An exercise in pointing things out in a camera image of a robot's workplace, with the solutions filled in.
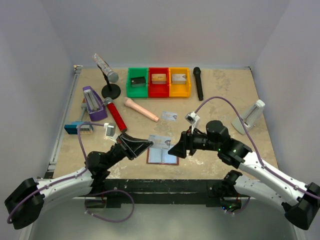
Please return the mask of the red leather card holder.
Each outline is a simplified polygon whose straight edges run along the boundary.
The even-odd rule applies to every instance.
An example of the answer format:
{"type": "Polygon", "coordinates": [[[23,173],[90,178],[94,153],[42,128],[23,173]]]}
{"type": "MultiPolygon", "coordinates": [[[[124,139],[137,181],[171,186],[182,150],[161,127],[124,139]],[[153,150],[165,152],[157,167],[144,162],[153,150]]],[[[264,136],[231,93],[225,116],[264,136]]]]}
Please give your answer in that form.
{"type": "Polygon", "coordinates": [[[179,158],[174,155],[170,155],[168,152],[168,149],[149,148],[147,150],[146,162],[148,164],[156,165],[178,165],[179,158]]]}

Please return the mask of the silver VIP card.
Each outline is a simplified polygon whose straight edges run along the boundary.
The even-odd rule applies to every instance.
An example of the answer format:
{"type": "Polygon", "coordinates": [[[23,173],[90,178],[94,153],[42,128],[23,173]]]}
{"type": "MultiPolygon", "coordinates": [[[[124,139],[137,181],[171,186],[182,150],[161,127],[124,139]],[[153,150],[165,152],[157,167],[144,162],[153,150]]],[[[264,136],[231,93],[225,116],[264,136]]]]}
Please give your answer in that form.
{"type": "Polygon", "coordinates": [[[161,136],[150,134],[148,140],[153,142],[152,148],[155,149],[169,149],[171,146],[172,138],[170,136],[161,136]]]}
{"type": "Polygon", "coordinates": [[[163,111],[161,114],[161,119],[175,122],[177,120],[177,116],[178,116],[177,113],[163,111]]]}

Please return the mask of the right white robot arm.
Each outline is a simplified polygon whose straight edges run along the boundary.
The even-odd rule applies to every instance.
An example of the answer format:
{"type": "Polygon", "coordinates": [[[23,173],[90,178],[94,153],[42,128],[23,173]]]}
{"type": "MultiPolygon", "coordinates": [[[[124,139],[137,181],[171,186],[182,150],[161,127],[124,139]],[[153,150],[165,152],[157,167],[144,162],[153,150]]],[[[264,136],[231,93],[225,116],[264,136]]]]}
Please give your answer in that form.
{"type": "Polygon", "coordinates": [[[198,129],[183,131],[179,142],[168,153],[186,158],[197,150],[216,151],[226,165],[255,177],[250,180],[239,175],[232,187],[241,195],[264,200],[279,207],[294,226],[308,230],[320,209],[320,187],[288,176],[262,159],[249,146],[231,138],[219,120],[206,124],[206,133],[198,129]]]}

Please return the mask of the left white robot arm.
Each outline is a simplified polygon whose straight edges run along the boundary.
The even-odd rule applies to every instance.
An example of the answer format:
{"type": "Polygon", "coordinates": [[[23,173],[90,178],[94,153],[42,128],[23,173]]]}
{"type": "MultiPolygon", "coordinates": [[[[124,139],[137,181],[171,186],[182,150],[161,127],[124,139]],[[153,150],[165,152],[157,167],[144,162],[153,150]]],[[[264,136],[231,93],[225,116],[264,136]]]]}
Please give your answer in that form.
{"type": "Polygon", "coordinates": [[[24,180],[7,197],[4,205],[8,211],[7,223],[16,230],[35,222],[41,213],[68,198],[93,196],[102,190],[109,169],[121,160],[134,160],[154,143],[126,133],[120,134],[107,152],[91,151],[85,155],[85,166],[55,179],[24,180]]]}

